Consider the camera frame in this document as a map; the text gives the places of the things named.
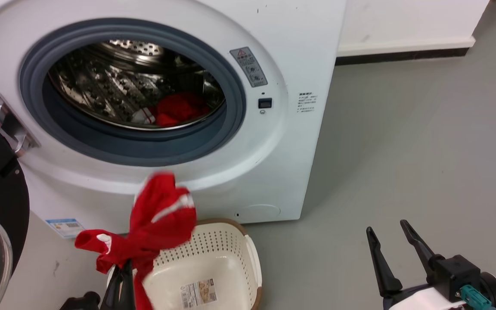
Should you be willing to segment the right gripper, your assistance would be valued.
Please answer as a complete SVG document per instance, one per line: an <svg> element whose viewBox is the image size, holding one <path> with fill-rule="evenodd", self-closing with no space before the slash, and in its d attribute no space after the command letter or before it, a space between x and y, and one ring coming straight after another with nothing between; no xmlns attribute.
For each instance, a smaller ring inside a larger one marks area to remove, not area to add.
<svg viewBox="0 0 496 310"><path fill-rule="evenodd" d="M402 290L394 277L372 227L366 228L372 263L384 310L496 310L496 277L481 271L461 255L445 259L436 254L408 220L400 220L431 284Z"/></svg>

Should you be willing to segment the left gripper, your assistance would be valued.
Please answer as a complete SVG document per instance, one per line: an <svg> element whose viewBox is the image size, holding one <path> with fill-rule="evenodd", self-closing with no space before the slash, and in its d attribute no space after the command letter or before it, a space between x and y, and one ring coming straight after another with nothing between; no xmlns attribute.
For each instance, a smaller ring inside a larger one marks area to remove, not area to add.
<svg viewBox="0 0 496 310"><path fill-rule="evenodd" d="M99 310L100 301L99 294L88 291L80 298L67 298L60 310ZM132 260L128 260L122 269L118 266L114 267L100 309L136 309Z"/></svg>

